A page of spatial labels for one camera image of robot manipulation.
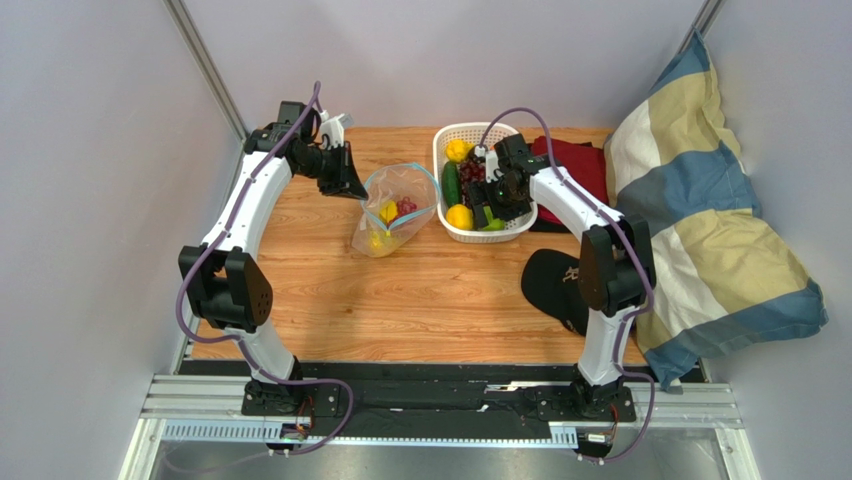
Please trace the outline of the green lime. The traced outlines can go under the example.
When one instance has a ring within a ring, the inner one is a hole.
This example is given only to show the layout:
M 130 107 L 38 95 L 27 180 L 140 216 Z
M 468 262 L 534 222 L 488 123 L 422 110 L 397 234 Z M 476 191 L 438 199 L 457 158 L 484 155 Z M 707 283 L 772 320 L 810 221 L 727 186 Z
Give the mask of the green lime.
M 502 231 L 505 229 L 505 221 L 496 217 L 490 206 L 486 205 L 483 208 L 486 223 L 480 228 L 480 231 Z

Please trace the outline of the yellow banana bunch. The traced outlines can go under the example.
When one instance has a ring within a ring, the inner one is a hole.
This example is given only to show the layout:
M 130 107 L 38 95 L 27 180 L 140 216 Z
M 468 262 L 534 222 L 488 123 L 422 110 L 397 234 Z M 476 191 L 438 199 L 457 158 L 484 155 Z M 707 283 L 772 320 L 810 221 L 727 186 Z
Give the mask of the yellow banana bunch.
M 374 257 L 390 255 L 399 247 L 399 238 L 390 229 L 390 225 L 399 216 L 397 203 L 387 200 L 378 210 L 378 224 L 372 226 L 368 234 L 368 251 Z

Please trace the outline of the clear zip top bag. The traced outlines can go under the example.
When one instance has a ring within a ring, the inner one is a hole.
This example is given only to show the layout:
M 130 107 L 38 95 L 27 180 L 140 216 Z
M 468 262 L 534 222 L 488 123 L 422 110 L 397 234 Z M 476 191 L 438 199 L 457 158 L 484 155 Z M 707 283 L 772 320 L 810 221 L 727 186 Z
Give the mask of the clear zip top bag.
M 391 255 L 411 240 L 434 216 L 438 183 L 416 163 L 386 166 L 366 181 L 368 199 L 351 238 L 351 247 L 371 257 Z

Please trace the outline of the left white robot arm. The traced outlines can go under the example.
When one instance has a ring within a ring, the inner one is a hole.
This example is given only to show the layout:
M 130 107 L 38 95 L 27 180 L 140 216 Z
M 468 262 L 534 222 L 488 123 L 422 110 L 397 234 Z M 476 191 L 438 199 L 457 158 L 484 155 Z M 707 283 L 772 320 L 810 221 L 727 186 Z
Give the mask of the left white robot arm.
M 352 159 L 345 131 L 348 114 L 332 115 L 315 101 L 283 101 L 275 121 L 254 130 L 224 212 L 197 246 L 178 255 L 182 283 L 177 306 L 220 331 L 251 368 L 249 400 L 297 404 L 304 382 L 297 357 L 271 324 L 273 289 L 256 257 L 274 206 L 291 180 L 316 182 L 324 196 L 368 197 Z

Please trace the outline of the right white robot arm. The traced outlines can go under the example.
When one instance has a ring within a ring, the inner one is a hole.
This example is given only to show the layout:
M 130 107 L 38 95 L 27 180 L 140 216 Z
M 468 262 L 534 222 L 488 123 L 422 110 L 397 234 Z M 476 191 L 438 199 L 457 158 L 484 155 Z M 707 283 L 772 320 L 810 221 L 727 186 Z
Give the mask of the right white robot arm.
M 585 346 L 577 364 L 590 389 L 622 379 L 627 332 L 654 304 L 656 273 L 649 225 L 600 202 L 574 180 L 551 152 L 535 156 L 520 134 L 491 147 L 477 145 L 471 158 L 486 166 L 486 177 L 471 185 L 474 222 L 486 222 L 489 207 L 510 221 L 532 206 L 543 206 L 581 245 L 578 288 L 588 307 Z

